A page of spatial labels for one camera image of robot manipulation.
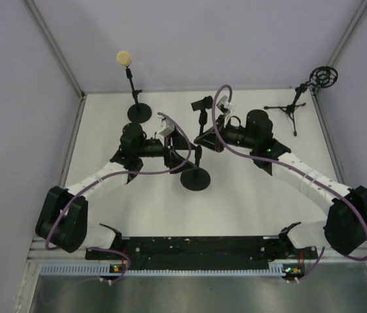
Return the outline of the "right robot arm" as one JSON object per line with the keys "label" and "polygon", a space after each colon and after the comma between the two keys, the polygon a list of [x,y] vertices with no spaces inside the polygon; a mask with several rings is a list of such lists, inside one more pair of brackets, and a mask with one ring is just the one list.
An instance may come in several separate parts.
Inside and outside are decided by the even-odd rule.
{"label": "right robot arm", "polygon": [[244,126],[234,126],[220,115],[195,143],[217,153],[234,146],[249,149],[247,158],[258,168],[289,184],[321,209],[323,220],[295,222],[281,231],[286,236],[278,243],[283,256],[294,258],[303,248],[329,246],[350,257],[367,243],[367,188],[351,188],[312,169],[274,138],[272,128],[263,110],[250,111]]}

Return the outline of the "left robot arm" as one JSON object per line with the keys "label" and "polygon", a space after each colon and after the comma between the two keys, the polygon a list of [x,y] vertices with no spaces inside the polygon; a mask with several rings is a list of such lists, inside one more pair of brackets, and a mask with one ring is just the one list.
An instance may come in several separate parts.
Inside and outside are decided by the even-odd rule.
{"label": "left robot arm", "polygon": [[46,248],[73,253],[79,248],[99,248],[107,258],[116,258],[123,249],[119,232],[101,222],[89,220],[89,210],[110,192],[143,174],[143,159],[160,157],[164,173],[179,173],[191,163],[179,150],[191,153],[194,145],[183,130],[164,121],[160,132],[148,138],[138,123],[124,126],[114,156],[96,173],[68,187],[52,187],[44,200],[35,233],[45,239]]}

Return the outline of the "black tripod shock-mount stand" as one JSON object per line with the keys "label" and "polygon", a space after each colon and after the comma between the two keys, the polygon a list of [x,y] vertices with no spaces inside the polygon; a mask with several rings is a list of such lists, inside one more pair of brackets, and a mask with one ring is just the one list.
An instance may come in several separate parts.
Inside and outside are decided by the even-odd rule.
{"label": "black tripod shock-mount stand", "polygon": [[322,66],[317,67],[311,71],[309,78],[304,83],[301,83],[295,88],[295,97],[293,101],[286,106],[264,106],[264,110],[280,110],[286,114],[292,122],[293,125],[293,135],[297,137],[297,127],[295,120],[295,111],[306,105],[305,102],[299,104],[299,99],[302,94],[306,91],[311,93],[318,91],[320,89],[326,89],[332,87],[338,80],[338,71],[334,67]]}

